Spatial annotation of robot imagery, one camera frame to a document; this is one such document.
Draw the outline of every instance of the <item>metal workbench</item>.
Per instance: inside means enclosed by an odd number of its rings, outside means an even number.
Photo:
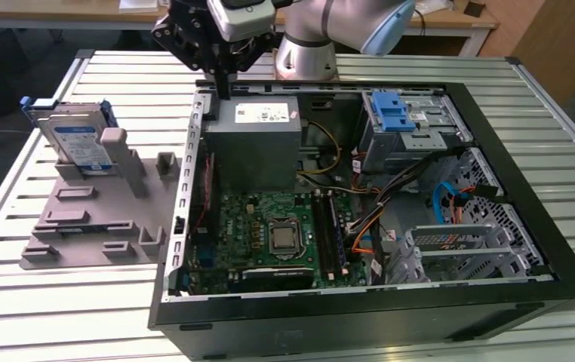
[[[575,125],[523,68],[503,59],[343,55],[338,73],[343,80],[463,83],[575,250]],[[269,57],[239,76],[270,77]],[[74,60],[54,97],[73,102],[107,99],[129,132],[127,143],[146,158],[182,149],[198,78],[163,52],[97,51]],[[146,329],[154,265],[49,271],[18,267],[54,185],[54,160],[34,131],[0,188],[0,360],[183,360],[161,333]],[[487,341],[270,360],[325,358],[571,360],[575,310],[547,314]]]

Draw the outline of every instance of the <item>metal case frame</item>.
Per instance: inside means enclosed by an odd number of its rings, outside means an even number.
[[[365,87],[442,89],[547,260],[546,272],[555,277],[525,284],[457,284],[445,288],[383,288],[358,294],[171,303],[161,298],[159,263],[149,328],[161,330],[190,359],[486,339],[547,311],[575,307],[575,254],[462,84],[246,81],[235,86],[237,96],[253,95],[258,89],[258,93],[286,94],[299,87],[322,93],[358,93]]]

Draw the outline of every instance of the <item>orange wire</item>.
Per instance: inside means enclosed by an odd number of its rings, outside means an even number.
[[[382,214],[383,214],[383,210],[379,211],[379,213],[371,218],[371,220],[369,220],[367,224],[362,227],[362,230],[359,231],[358,236],[355,237],[354,244],[350,246],[351,253],[374,253],[373,250],[358,249],[357,246],[358,246],[359,238],[365,235],[365,232],[367,231],[369,226],[371,226],[371,224]]]

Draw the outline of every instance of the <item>wooden desk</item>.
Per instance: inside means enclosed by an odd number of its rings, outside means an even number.
[[[462,8],[465,2],[457,0]],[[150,30],[165,8],[153,13],[119,14],[118,0],[0,0],[0,28]],[[283,24],[277,15],[277,25]],[[466,37],[462,56],[475,56],[487,32],[498,25],[483,11],[479,18],[457,11],[425,16],[425,34]],[[411,19],[405,35],[418,35],[421,19]]]

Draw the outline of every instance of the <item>floor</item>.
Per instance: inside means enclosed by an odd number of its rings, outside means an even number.
[[[115,31],[65,31],[63,41],[55,44],[46,30],[30,29],[17,32],[17,37],[30,61],[30,69],[10,78],[17,97],[50,97],[78,49],[123,50],[119,33]],[[135,49],[150,48],[149,39]],[[575,121],[575,97],[563,106]],[[0,118],[0,130],[30,131],[31,126],[15,111]],[[26,140],[26,133],[0,133],[0,184],[10,168],[15,155]]]

